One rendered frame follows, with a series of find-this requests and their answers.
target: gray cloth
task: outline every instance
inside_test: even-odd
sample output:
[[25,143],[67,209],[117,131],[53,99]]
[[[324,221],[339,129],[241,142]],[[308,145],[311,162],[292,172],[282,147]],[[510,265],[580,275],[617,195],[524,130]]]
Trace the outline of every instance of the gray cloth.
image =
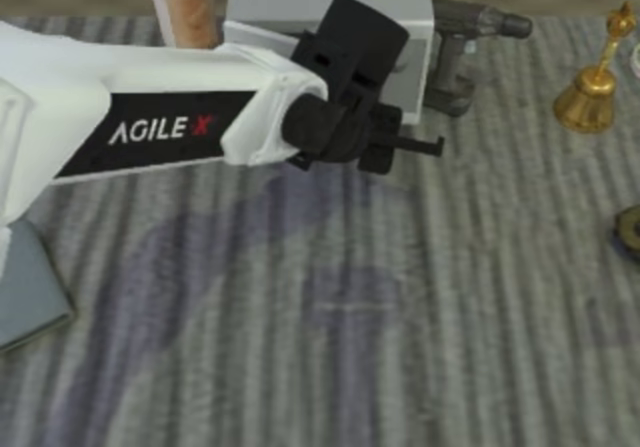
[[[160,40],[152,19],[13,21]],[[79,318],[0,358],[0,445],[640,445],[640,267],[609,242],[640,203],[638,40],[603,135],[551,104],[604,21],[540,18],[479,43],[468,115],[425,113],[441,159],[50,188],[29,218]]]

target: brass handbell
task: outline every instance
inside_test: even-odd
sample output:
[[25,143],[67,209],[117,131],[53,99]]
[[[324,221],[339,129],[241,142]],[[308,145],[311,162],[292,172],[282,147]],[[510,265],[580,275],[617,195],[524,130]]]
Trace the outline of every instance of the brass handbell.
[[636,27],[629,2],[607,17],[608,39],[598,65],[582,69],[553,104],[556,118],[565,127],[582,133],[599,133],[613,124],[616,78],[608,69],[620,40]]

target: robotic arm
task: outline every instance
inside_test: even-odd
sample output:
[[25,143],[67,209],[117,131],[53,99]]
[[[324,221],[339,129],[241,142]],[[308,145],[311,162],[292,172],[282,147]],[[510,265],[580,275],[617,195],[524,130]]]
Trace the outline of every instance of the robotic arm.
[[395,148],[442,151],[442,139],[397,136],[402,112],[378,98],[408,34],[355,0],[334,0],[291,59],[230,43],[89,44],[4,23],[0,39],[0,277],[9,224],[50,184],[214,160],[359,160],[385,174]]

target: white cable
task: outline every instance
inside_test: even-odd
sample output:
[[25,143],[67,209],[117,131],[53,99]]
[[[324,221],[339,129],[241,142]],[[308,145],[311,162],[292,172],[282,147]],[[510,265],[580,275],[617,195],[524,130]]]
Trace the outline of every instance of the white cable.
[[631,54],[631,69],[640,78],[640,44],[636,45]]

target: black label panel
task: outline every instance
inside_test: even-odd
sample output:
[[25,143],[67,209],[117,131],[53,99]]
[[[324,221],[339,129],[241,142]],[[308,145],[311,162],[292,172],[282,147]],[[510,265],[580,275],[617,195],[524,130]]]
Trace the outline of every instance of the black label panel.
[[247,92],[112,94],[111,109],[58,177],[222,157]]

